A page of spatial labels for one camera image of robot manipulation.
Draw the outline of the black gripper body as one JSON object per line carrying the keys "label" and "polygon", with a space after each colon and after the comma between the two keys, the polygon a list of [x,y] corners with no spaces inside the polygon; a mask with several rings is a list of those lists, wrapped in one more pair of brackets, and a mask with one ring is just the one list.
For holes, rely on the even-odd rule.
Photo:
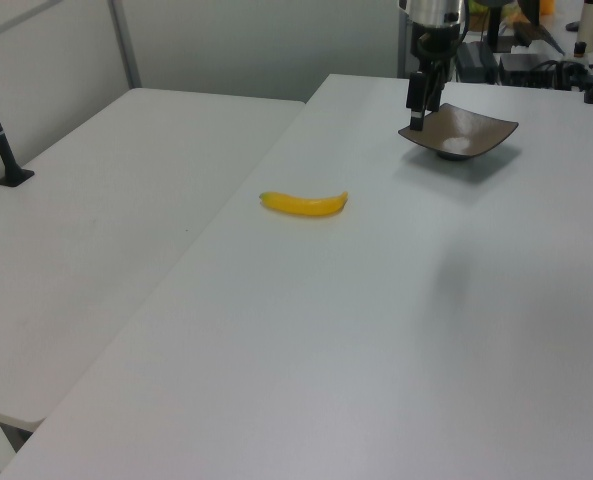
{"label": "black gripper body", "polygon": [[434,67],[440,67],[449,76],[460,39],[460,26],[429,28],[412,23],[411,28],[410,51],[419,61],[417,70],[430,73]]}

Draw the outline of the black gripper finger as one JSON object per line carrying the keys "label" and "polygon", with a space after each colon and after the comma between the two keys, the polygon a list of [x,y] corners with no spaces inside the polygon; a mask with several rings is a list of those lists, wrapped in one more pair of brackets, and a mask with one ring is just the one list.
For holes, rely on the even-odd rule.
{"label": "black gripper finger", "polygon": [[409,127],[413,131],[423,129],[426,87],[427,75],[424,72],[418,71],[410,75],[406,107],[410,110]]}
{"label": "black gripper finger", "polygon": [[437,112],[440,109],[440,99],[446,81],[446,65],[444,61],[432,64],[427,79],[427,94],[425,110]]}

